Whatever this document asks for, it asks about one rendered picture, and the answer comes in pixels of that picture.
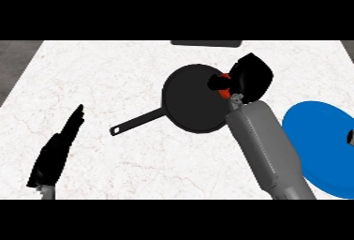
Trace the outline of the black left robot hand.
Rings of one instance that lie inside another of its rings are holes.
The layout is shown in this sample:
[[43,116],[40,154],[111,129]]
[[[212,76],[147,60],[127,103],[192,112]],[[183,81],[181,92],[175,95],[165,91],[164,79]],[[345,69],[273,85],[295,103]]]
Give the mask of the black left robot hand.
[[37,160],[32,165],[32,171],[26,187],[37,188],[38,186],[53,186],[66,163],[71,146],[78,135],[78,129],[84,123],[82,105],[77,106],[63,129],[53,135],[44,144]]

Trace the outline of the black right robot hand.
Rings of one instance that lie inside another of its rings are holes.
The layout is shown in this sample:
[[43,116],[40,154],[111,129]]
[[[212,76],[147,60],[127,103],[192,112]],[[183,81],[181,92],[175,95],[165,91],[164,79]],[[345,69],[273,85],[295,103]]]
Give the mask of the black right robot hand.
[[[218,92],[218,87],[221,86],[218,76],[221,74],[212,74],[209,77],[208,88],[211,91]],[[274,73],[254,53],[248,53],[237,60],[227,74],[231,77],[230,94],[243,96],[243,104],[259,100],[271,85]]]

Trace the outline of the red tomato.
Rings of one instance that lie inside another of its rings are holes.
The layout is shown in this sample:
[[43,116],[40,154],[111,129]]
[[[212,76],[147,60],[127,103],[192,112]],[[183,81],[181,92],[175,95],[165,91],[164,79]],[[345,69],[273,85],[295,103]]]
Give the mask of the red tomato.
[[218,76],[218,81],[221,82],[221,86],[218,87],[218,95],[221,98],[229,99],[231,97],[230,94],[230,83],[231,83],[231,77],[227,73],[223,73]]

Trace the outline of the black frying pan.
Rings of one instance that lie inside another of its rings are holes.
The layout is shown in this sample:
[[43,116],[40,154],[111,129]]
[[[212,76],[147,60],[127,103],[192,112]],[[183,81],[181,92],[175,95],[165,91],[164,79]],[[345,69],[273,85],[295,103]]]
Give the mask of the black frying pan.
[[172,124],[187,132],[211,133],[226,125],[229,101],[208,88],[212,75],[221,71],[206,65],[180,67],[168,76],[162,89],[162,105],[152,112],[109,128],[111,135],[167,116]]

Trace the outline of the blue plate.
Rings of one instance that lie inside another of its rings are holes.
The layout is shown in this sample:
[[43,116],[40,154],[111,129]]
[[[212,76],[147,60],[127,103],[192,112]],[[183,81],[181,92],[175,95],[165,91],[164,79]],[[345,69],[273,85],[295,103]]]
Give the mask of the blue plate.
[[354,117],[324,102],[304,101],[288,110],[282,128],[305,179],[330,195],[354,199],[354,146],[347,143]]

